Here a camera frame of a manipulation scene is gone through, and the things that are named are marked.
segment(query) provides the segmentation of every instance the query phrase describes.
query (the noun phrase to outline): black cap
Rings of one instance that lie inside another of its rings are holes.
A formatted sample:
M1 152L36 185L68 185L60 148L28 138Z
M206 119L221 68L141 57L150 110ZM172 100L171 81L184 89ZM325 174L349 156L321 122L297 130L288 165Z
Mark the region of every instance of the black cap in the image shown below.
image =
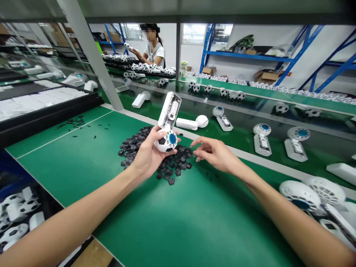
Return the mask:
M160 33L160 28L157 26L157 23L143 23L140 24L140 28L143 31L147 31L147 29L155 30L157 33Z

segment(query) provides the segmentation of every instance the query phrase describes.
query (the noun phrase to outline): white t-shirt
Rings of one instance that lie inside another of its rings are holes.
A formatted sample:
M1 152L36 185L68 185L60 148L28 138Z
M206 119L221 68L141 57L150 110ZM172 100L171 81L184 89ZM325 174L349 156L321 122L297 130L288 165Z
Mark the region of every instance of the white t-shirt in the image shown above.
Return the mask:
M160 56L162 57L163 59L161 60L161 62L158 64L159 66L162 66L163 67L163 64L164 64L164 48L163 46L158 43L155 47L155 49L153 50L153 53L151 52L152 51L152 44L151 43L148 43L147 46L146 46L146 49L145 49L145 53L146 55L148 55L148 58L147 60L154 63L155 59L156 59L156 56Z

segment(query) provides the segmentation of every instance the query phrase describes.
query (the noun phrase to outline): woman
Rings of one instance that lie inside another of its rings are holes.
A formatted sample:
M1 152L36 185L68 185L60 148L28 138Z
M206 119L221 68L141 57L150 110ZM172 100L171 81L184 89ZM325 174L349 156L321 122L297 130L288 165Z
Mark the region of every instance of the woman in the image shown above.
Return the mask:
M162 40L158 35L160 32L159 27L156 23L145 23L140 24L140 28L146 34L148 39L148 44L146 46L144 55L141 55L141 53L136 49L133 49L131 52L136 55L138 60L141 60L148 65L157 64L157 66L162 66L165 68L165 51L163 48Z
M165 157L177 153L176 149L168 153L156 149L155 141L166 134L159 130L158 125L153 127L130 167L21 238L0 255L0 266L56 266L64 260L128 194L154 174ZM356 254L352 250L286 200L223 142L201 136L190 147L197 144L200 146L193 152L197 162L206 160L216 169L243 181L306 266L356 266Z

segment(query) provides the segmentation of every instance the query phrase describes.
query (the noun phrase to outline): hand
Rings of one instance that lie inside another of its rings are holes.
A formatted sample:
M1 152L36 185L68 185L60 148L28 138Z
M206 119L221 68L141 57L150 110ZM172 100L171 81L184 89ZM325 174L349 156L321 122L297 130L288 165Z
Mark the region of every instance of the hand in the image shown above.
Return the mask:
M251 177L251 172L254 173L222 141L201 136L194 140L190 147L199 143L201 145L193 151L197 162L205 159L219 171L237 176L244 182Z
M132 50L129 51L133 53L139 60L142 58L141 53L137 49L133 48Z
M161 128L156 125L152 128L151 132L147 136L146 140L141 144L140 149L137 152L135 160L129 167L133 169L135 174L141 177L143 180L148 179L158 169L165 157L169 155L177 154L177 150L174 149L168 153L159 151L154 143L156 140L161 139L167 133L165 131L158 132Z

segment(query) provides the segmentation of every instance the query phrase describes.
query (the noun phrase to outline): plastic bag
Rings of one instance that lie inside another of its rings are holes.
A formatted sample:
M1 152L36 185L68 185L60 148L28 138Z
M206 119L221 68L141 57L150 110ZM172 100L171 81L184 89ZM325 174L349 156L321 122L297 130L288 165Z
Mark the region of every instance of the plastic bag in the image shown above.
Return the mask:
M266 52L267 56L276 57L291 57L294 46L290 44L281 44L279 46L273 46L270 50Z

